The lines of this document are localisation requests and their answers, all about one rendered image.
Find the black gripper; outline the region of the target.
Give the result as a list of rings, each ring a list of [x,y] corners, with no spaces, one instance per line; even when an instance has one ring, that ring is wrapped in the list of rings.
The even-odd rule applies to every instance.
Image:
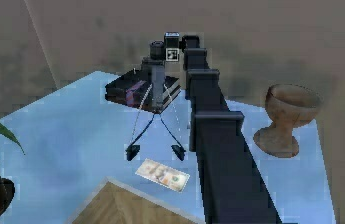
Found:
[[[140,106],[138,108],[137,117],[135,122],[138,122],[140,112],[143,108],[145,100],[148,98],[149,93],[152,90],[152,97],[151,97],[151,108],[154,113],[159,113],[163,108],[163,84],[165,82],[165,50],[164,50],[164,42],[163,41],[153,41],[149,44],[149,55],[142,59],[141,70],[146,73],[148,81],[150,85],[146,90]],[[171,146],[172,151],[175,153],[176,157],[183,161],[185,158],[186,150],[179,142],[179,140],[172,134],[168,126],[165,124],[163,118],[160,118],[160,121],[171,135],[171,137],[175,140],[175,144]],[[136,142],[142,137],[142,135],[146,132],[149,126],[152,124],[153,118],[148,122],[146,127],[141,131],[141,133],[135,137],[135,131],[137,124],[134,124],[131,137],[131,141],[125,150],[126,152],[126,159],[128,161],[132,161],[136,155],[140,151],[140,146],[136,145]]]

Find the black books with red-blue ribbon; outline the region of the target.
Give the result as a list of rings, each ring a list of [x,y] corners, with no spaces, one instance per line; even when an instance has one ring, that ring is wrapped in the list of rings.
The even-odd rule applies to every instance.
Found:
[[[151,78],[146,72],[138,69],[131,70],[105,86],[105,99],[128,107],[160,114],[180,93],[179,79],[171,76],[165,77],[163,105],[160,109],[157,109],[152,103],[153,90],[150,90],[147,97],[145,97],[151,84]]]

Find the paper banknote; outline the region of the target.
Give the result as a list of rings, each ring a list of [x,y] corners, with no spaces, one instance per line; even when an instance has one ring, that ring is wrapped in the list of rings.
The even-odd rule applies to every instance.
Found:
[[[176,192],[182,192],[190,178],[187,173],[151,159],[145,159],[135,174]]]

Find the light blue table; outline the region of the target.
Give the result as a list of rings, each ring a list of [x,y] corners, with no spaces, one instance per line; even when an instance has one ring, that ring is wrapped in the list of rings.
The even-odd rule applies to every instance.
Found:
[[[204,218],[196,156],[179,161],[171,146],[172,134],[189,140],[190,103],[178,95],[161,116],[110,103],[105,86],[111,74],[90,75],[2,118],[16,142],[0,136],[0,173],[16,186],[14,199],[0,224],[65,224],[105,178],[112,177],[173,207]],[[126,152],[134,124],[140,151],[132,161]],[[182,192],[176,192],[136,175],[151,159],[190,175]]]

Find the brown wooden goblet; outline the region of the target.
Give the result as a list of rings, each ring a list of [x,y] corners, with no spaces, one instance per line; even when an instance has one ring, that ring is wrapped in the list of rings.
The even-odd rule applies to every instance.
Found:
[[[255,144],[277,158],[295,157],[299,153],[299,143],[293,130],[309,124],[321,106],[320,96],[306,87],[294,84],[270,86],[265,111],[272,123],[254,134]]]

